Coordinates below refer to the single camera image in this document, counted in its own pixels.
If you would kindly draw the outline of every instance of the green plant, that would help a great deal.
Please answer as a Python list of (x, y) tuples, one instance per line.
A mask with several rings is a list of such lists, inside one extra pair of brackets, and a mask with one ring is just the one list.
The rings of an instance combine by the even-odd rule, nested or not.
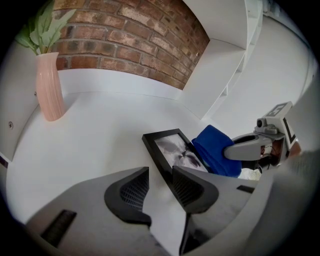
[(39, 49), (46, 54), (49, 48), (60, 38), (61, 29), (75, 13), (75, 9), (68, 11), (60, 19), (52, 18), (54, 1), (50, 0), (42, 6), (34, 17), (28, 19), (15, 40), (22, 46), (30, 48), (36, 55)]

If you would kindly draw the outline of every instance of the black picture frame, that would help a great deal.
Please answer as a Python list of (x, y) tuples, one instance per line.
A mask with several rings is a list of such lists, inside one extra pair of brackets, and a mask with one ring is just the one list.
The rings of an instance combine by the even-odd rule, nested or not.
[(161, 175), (166, 181), (167, 179), (169, 181), (172, 181), (173, 167), (169, 165), (165, 156), (161, 153), (155, 140), (164, 138), (167, 136), (171, 136), (171, 135), (179, 135), (180, 138), (184, 141), (184, 143), (188, 146), (190, 151), (194, 153), (195, 156), (198, 158), (198, 160), (203, 164), (207, 172), (214, 173), (212, 169), (204, 163), (203, 159), (196, 151), (195, 146), (188, 140), (188, 138), (183, 134), (183, 132), (180, 129), (164, 130), (164, 131), (144, 134), (142, 136), (144, 145), (146, 146), (159, 172), (161, 173)]

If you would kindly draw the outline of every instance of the white shelving unit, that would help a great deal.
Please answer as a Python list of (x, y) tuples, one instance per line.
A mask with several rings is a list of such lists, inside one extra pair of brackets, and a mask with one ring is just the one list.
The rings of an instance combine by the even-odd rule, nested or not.
[(254, 51), (262, 28), (263, 1), (184, 2), (197, 16), (211, 41), (179, 100), (199, 119), (207, 119), (236, 86)]

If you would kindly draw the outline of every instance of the white wall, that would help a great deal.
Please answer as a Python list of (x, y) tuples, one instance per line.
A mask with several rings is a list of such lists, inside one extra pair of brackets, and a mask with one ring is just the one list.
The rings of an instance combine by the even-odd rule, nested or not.
[(263, 17), (262, 30), (238, 82), (212, 116), (229, 137), (250, 133), (276, 104), (295, 104), (305, 85), (309, 50), (289, 29)]

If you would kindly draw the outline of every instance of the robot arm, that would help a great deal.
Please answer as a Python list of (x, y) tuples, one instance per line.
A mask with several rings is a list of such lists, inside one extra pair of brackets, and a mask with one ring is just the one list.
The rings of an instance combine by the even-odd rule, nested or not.
[[(240, 160), (242, 168), (259, 169), (260, 172), (281, 164), (288, 158), (297, 140), (286, 120), (292, 106), (291, 101), (276, 105), (257, 119), (253, 133), (233, 139), (235, 144), (224, 149), (224, 156), (230, 160)], [(277, 156), (272, 154), (275, 144), (280, 151)]]

